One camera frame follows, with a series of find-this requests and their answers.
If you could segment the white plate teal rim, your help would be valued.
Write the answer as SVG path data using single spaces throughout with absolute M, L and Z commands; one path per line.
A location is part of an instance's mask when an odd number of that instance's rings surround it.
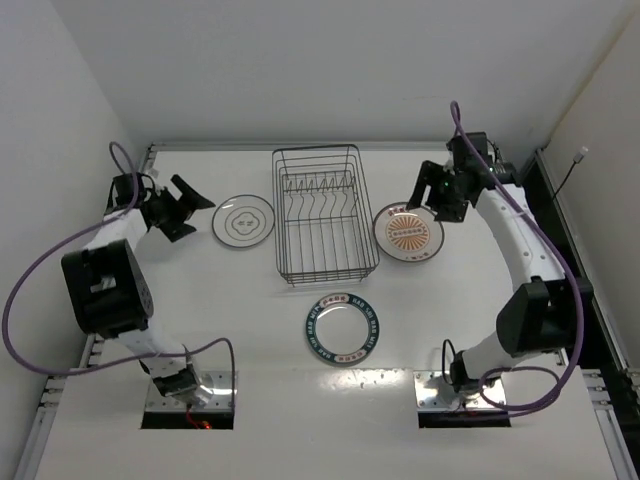
M 342 367 L 364 361 L 380 339 L 379 317 L 364 298 L 332 293 L 319 299 L 304 321 L 304 338 L 322 362 Z

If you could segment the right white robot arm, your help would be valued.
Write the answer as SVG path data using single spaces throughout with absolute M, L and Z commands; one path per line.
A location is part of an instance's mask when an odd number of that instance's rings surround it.
M 495 161 L 483 132 L 457 134 L 447 143 L 450 161 L 422 162 L 407 210 L 426 206 L 438 221 L 460 223 L 474 208 L 491 230 L 507 265 L 513 294 L 495 330 L 458 352 L 449 367 L 455 391 L 479 390 L 523 361 L 572 348 L 573 370 L 584 340 L 584 307 L 593 295 L 531 213 L 515 168 Z

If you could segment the white plate orange sunburst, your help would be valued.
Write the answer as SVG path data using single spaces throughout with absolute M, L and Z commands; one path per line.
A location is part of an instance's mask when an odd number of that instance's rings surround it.
M 389 257 L 419 263 L 439 253 L 445 242 L 445 230 L 430 209 L 407 211 L 396 202 L 382 208 L 374 218 L 373 234 L 379 249 Z

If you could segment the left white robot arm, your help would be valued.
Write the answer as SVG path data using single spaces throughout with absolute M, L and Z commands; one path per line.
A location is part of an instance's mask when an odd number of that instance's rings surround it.
M 127 348 L 151 378 L 158 393 L 190 407 L 212 398 L 209 379 L 199 371 L 187 347 L 153 321 L 154 302 L 135 250 L 153 228 L 170 242 L 195 232 L 189 219 L 213 202 L 180 176 L 171 178 L 180 195 L 167 187 L 145 187 L 145 175 L 119 175 L 95 237 L 61 260 L 76 321 L 95 334 Z

